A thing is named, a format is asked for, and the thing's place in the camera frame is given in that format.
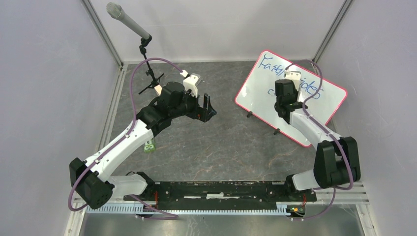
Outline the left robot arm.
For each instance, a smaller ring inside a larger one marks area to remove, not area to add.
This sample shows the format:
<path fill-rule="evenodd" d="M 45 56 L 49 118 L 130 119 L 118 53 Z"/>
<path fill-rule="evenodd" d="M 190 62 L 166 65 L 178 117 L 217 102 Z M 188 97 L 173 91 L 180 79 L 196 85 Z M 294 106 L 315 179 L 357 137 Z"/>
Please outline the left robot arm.
<path fill-rule="evenodd" d="M 151 199 L 154 186 L 142 175 L 114 177 L 114 170 L 135 150 L 168 128 L 172 120 L 186 116 L 207 122 L 216 114 L 207 93 L 203 104 L 199 105 L 199 96 L 194 96 L 192 89 L 169 82 L 161 94 L 135 114 L 128 127 L 103 149 L 84 161 L 75 158 L 70 162 L 70 193 L 77 193 L 92 209 L 102 207 L 111 198 L 131 194 L 145 201 Z"/>

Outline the pink framed whiteboard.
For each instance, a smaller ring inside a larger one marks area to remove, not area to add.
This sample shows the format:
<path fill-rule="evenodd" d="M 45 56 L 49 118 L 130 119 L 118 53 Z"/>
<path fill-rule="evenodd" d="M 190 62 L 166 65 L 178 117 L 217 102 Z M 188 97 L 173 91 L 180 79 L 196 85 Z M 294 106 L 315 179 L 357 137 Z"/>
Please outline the pink framed whiteboard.
<path fill-rule="evenodd" d="M 327 124 L 345 99 L 348 92 L 345 88 L 327 79 L 320 81 L 314 69 L 308 69 L 309 62 L 296 62 L 294 65 L 284 57 L 265 50 L 261 52 L 249 72 L 241 89 L 235 97 L 235 103 L 263 122 L 279 129 L 280 132 L 303 147 L 311 143 L 297 129 L 280 118 L 274 109 L 276 102 L 275 81 L 284 78 L 284 69 L 300 71 L 305 83 L 300 89 L 300 101 L 314 95 L 307 102 L 309 113 L 322 124 Z"/>

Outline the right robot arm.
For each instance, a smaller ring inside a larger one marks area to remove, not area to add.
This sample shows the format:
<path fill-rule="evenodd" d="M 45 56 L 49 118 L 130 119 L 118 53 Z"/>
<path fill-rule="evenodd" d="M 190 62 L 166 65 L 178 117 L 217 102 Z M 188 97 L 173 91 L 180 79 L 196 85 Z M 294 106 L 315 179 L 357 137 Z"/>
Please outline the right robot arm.
<path fill-rule="evenodd" d="M 349 190 L 361 178 L 357 141 L 342 137 L 316 120 L 308 107 L 298 101 L 298 92 L 292 80 L 275 81 L 278 116 L 297 129 L 316 150 L 311 170 L 287 176 L 284 195 L 298 200 L 304 190 L 336 188 Z"/>

